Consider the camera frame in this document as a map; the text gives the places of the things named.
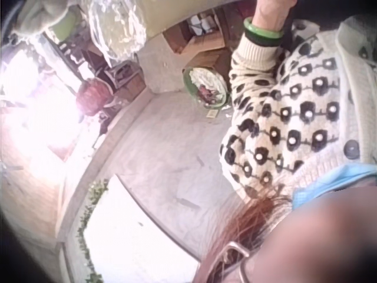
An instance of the sweater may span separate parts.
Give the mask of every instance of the sweater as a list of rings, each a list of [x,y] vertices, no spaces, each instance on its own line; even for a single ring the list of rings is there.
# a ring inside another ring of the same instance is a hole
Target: sweater
[[[220,146],[223,173],[245,202],[291,197],[337,167],[377,163],[376,25],[368,21],[328,32],[295,21],[298,45],[285,59],[275,42],[245,32],[232,55],[234,114]]]

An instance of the hand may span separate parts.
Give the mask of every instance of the hand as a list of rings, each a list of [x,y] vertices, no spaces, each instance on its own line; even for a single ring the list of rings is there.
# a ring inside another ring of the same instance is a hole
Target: hand
[[[290,8],[297,0],[258,0],[253,25],[268,31],[281,31]]]

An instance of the button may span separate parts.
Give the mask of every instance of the button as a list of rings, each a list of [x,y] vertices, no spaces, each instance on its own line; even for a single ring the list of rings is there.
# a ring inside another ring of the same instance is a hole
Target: button
[[[316,140],[321,142],[323,140],[323,134],[316,135]]]
[[[323,81],[321,79],[316,80],[316,85],[322,86],[323,85]]]
[[[312,118],[313,117],[313,112],[311,112],[311,111],[305,112],[305,117],[306,118]]]
[[[295,143],[296,143],[296,138],[294,138],[294,137],[290,137],[289,140],[288,140],[288,142],[289,142],[290,144],[295,144]]]
[[[356,140],[349,140],[344,145],[344,155],[351,160],[360,158],[359,143]]]

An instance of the green bracelet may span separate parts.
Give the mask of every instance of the green bracelet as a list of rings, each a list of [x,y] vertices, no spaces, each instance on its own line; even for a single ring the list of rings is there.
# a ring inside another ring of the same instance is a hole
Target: green bracelet
[[[268,31],[263,28],[258,28],[252,24],[253,17],[248,17],[244,20],[243,24],[248,31],[251,31],[254,34],[260,35],[261,37],[271,38],[277,40],[283,37],[284,32]]]

